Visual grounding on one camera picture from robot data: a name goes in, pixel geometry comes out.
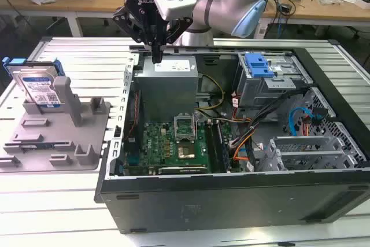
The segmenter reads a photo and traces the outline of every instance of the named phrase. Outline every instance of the orange wire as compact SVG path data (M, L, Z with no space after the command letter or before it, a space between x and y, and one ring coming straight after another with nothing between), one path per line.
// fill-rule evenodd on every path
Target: orange wire
M235 116L236 116L236 108L234 108L234 111L232 113L232 119L233 120L235 120L235 121L244 121L244 120L246 120L246 121L252 121L251 118L241 119L241 118L236 118Z
M245 138L244 140L243 140L243 142L238 146L238 148L235 150L235 153L234 153L234 156L232 157L232 159L233 160L249 160L249 158L248 157L238 157L237 155L238 155L238 153L239 153L239 151L240 151L240 149L242 148L242 146L245 144L245 142L247 142L247 140L252 136L254 134L254 131L251 133L251 134L249 134L248 135L248 137L247 138Z

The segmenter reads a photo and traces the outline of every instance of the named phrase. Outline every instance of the black cable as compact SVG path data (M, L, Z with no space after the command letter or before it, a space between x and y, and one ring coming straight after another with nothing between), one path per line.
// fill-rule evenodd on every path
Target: black cable
M348 29L356 32L356 33L364 33L364 34L370 34L370 31L361 31L361 30L358 30L357 28L354 28L352 26L346 26Z
M283 33L285 32L285 30L287 29L287 26L288 26L288 21L290 19L290 17L292 15L294 15L294 13L297 11L297 7L296 5L294 4L294 2L292 0L288 0L291 4L292 4L292 8L294 8L294 10L292 9L289 13L285 13L282 11L281 9L281 4L279 2L279 0L277 0L277 3L276 3L276 10L278 10L280 12L280 14L286 16L286 22L285 22L285 25L284 25L284 29L283 31L279 34L278 36L278 39L281 38L281 36L283 35Z
M294 10L291 11L290 13L284 13L283 11L281 11L281 13L284 15L284 16L292 16L294 15L295 11L297 10L297 7L296 5L294 4L294 2L292 0L288 0L290 3L292 3L293 7L294 7Z
M274 99L272 102L269 104L265 105L260 111L255 115L253 120L248 124L249 127L256 125L259 123L261 120L263 120L267 115L272 113L274 110L276 110L280 104L285 101L287 98L290 98L294 95L300 95L300 94L305 94L309 90L309 87L304 87L301 89L296 89L296 90L291 90L287 91L284 94L281 94L278 96L276 99Z
M276 18L278 17L278 13L279 13L279 9L278 9L278 1L277 0L273 0L275 2L275 5L276 5L276 12L275 12L275 16L273 17L273 20L272 22L270 23L269 27L267 28L266 30L266 33L265 33L265 36L267 36L267 34L270 32L270 30L272 29L272 26L274 25L275 23L275 20Z
M368 57L366 57L365 62L362 64L363 67L366 66L369 59L370 59L370 54L368 55Z
M31 24L29 23L29 21L25 18L25 16L23 16L18 10L17 8L14 7L14 5L9 1L9 0L6 0L7 3L9 4L10 7L12 7L12 9L14 11L17 12L17 14L29 25L29 27L31 27L31 29L33 30L33 32L35 32L37 35L41 36L40 32L36 30L36 28Z

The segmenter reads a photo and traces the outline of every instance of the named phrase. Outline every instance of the green circuit board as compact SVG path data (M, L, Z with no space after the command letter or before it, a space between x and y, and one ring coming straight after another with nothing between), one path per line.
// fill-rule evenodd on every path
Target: green circuit board
M197 136L193 141L177 141L174 124L147 123L143 136L143 151L140 154L139 166L209 166L205 127L197 125ZM179 124L178 133L188 134L188 124Z

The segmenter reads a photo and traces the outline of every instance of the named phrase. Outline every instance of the metal table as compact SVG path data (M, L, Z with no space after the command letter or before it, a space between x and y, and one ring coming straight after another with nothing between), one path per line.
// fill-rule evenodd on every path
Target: metal table
M113 137L124 74L134 60L125 38L53 38L29 59L58 57L80 98L102 95L114 106L105 140ZM217 39L216 45L304 47L370 128L370 76L340 46L323 40ZM11 82L0 97L0 143L23 114L24 96ZM121 235L104 204L93 200L99 168L56 174L0 175L0 246L368 246L370 201L332 224Z

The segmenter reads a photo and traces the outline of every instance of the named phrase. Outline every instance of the black computer case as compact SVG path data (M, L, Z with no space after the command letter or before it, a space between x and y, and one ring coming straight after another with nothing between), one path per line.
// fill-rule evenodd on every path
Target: black computer case
M292 51L368 154L369 131L355 111L305 49ZM107 180L105 161L97 200L107 205L121 233L329 223L370 197L370 175L361 168Z

